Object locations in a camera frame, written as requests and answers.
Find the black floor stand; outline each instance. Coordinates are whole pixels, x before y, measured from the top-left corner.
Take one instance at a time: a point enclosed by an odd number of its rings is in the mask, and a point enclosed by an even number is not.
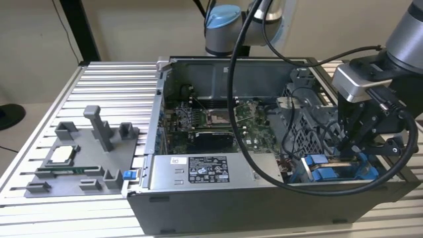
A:
[[[26,109],[18,104],[0,106],[0,130],[15,126],[26,117]]]

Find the metal bracket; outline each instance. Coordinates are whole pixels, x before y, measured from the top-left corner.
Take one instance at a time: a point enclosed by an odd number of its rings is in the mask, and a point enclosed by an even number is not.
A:
[[[171,57],[170,56],[160,56],[158,63],[156,63],[156,70],[159,72],[166,71],[171,67]]]
[[[403,143],[394,137],[386,140],[383,146],[365,146],[363,151],[369,155],[399,156],[405,149]]]

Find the motherboard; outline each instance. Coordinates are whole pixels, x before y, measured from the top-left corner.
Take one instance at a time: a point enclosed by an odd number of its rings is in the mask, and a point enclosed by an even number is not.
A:
[[[235,153],[239,147],[227,108],[208,108],[210,103],[191,97],[170,102],[166,110],[170,154]],[[270,127],[263,102],[236,100],[235,118],[244,144],[254,153],[279,154],[278,140]]]

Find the green circuit board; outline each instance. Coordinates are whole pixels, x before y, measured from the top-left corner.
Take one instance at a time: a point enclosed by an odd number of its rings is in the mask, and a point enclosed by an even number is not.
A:
[[[242,101],[234,111],[238,128],[248,150],[254,153],[279,154],[276,137],[259,102]],[[232,143],[226,142],[228,146],[220,150],[194,149],[199,135],[206,135],[206,133],[211,132],[232,135],[227,109],[192,109],[190,105],[180,104],[167,111],[167,119],[170,154],[234,153],[240,151],[235,139],[232,139]]]

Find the black cable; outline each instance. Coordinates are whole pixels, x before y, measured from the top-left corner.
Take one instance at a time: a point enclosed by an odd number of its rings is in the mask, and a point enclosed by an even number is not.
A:
[[[238,53],[239,53],[239,49],[243,45],[244,42],[244,38],[246,38],[246,34],[247,34],[247,30],[254,18],[254,14],[258,10],[258,7],[260,5],[263,0],[255,0],[252,3],[252,7],[251,10],[247,14],[247,18],[246,21],[243,23],[242,29],[240,29],[240,33],[236,39],[236,43],[235,43],[235,47],[234,47],[234,51],[232,51],[232,56],[231,56],[231,60],[230,60],[230,66],[228,66],[228,74],[227,74],[227,107],[228,107],[228,116],[230,116],[230,121],[231,121],[231,127],[232,127],[232,131],[234,131],[234,135],[235,135],[235,139],[240,148],[240,151],[243,153],[243,156],[251,166],[251,168],[254,169],[254,171],[258,173],[258,175],[266,180],[268,181],[272,185],[289,189],[294,192],[299,192],[307,195],[315,195],[315,196],[342,196],[342,195],[353,195],[365,191],[369,191],[374,188],[377,188],[379,185],[382,185],[387,180],[390,180],[393,178],[393,176],[401,171],[401,169],[405,167],[405,165],[407,164],[414,152],[415,152],[415,148],[418,145],[418,126],[417,126],[417,122],[415,119],[413,117],[413,115],[407,112],[407,111],[399,111],[399,117],[403,118],[403,120],[406,121],[406,124],[409,126],[410,129],[410,133],[409,133],[409,142],[407,142],[407,146],[405,149],[405,152],[398,160],[398,162],[394,164],[394,166],[390,168],[390,170],[386,172],[385,175],[382,175],[378,179],[375,179],[374,181],[366,183],[366,185],[362,185],[359,187],[347,189],[347,190],[338,190],[338,191],[314,191],[314,190],[309,190],[305,188],[301,188],[301,186],[291,186],[283,182],[281,182],[279,180],[274,179],[256,165],[255,161],[252,160],[250,153],[248,153],[248,149],[246,147],[246,144],[243,142],[243,138],[240,136],[239,130],[238,130],[238,126],[236,126],[236,119],[235,119],[235,111],[234,111],[234,73],[235,73],[235,65],[236,65],[236,57],[238,57]]]
[[[64,22],[62,21],[62,17],[60,17],[59,11],[58,11],[55,0],[52,0],[52,3],[54,3],[54,7],[55,7],[55,11],[56,11],[56,14],[58,14],[58,17],[59,17],[60,24],[62,24],[62,26],[63,26],[63,28],[66,30],[66,33],[67,33],[68,43],[70,43],[71,50],[72,50],[75,58],[76,58],[76,64],[79,64],[79,58],[76,56],[76,53],[75,53],[75,50],[74,50],[74,46],[72,46],[72,43],[71,43],[70,33],[68,33],[67,28],[66,28]]]
[[[199,11],[200,11],[203,17],[206,18],[206,11],[204,11],[204,7],[203,7],[203,5],[202,5],[200,0],[192,0],[192,1],[194,1],[194,3],[196,4],[198,9],[199,9]]]
[[[204,18],[204,36],[206,36],[206,30],[207,30],[207,21],[211,16],[212,9],[216,6],[216,2],[218,0],[210,0],[207,3],[207,12],[206,12],[206,18]]]
[[[268,4],[268,6],[267,6],[267,8],[266,8],[266,11],[264,11],[264,16],[267,16],[267,13],[268,13],[270,8],[271,8],[271,5],[272,5],[272,1],[274,1],[274,0],[270,0],[270,4]],[[370,50],[381,51],[381,50],[383,49],[381,45],[378,45],[378,46],[361,47],[361,48],[357,48],[357,49],[350,50],[350,51],[347,51],[347,52],[343,52],[343,53],[341,53],[339,55],[337,55],[337,56],[334,56],[334,57],[330,57],[329,59],[326,59],[326,60],[323,60],[323,61],[321,61],[321,62],[318,62],[318,63],[306,64],[306,63],[303,63],[303,62],[295,62],[295,61],[290,60],[287,57],[285,57],[285,56],[278,52],[278,50],[276,50],[275,47],[272,46],[272,43],[271,43],[271,41],[270,41],[270,39],[268,39],[268,37],[267,37],[267,33],[266,33],[266,21],[262,21],[262,34],[263,34],[263,38],[264,38],[266,44],[268,45],[268,47],[270,47],[271,51],[274,52],[274,54],[275,54],[281,59],[283,59],[287,63],[290,63],[290,64],[293,64],[293,65],[295,65],[295,66],[298,66],[298,67],[317,67],[317,66],[323,65],[323,64],[326,64],[326,63],[329,63],[329,62],[331,62],[331,61],[339,59],[341,57],[345,57],[345,56],[347,56],[347,55],[351,55],[351,54],[354,54],[354,53],[357,53],[357,52],[370,51]]]
[[[290,134],[290,132],[293,130],[293,126],[294,126],[294,118],[295,118],[295,105],[294,105],[294,101],[293,101],[293,97],[291,97],[291,116],[290,116],[290,122],[289,122],[289,126],[286,129],[286,133],[285,133],[283,138],[282,138],[282,150],[289,156],[291,156],[297,160],[301,160],[301,158],[295,154],[293,154],[285,147],[286,139],[289,137],[289,134]]]
[[[331,126],[337,123],[338,123],[338,121],[334,120],[326,125],[326,129],[323,130],[322,135],[321,135],[322,140],[325,140],[326,133],[330,131]]]
[[[4,149],[4,150],[12,151],[12,152],[15,152],[15,153],[19,153],[18,150],[10,149],[10,148],[7,148],[7,147],[0,146],[0,148]]]

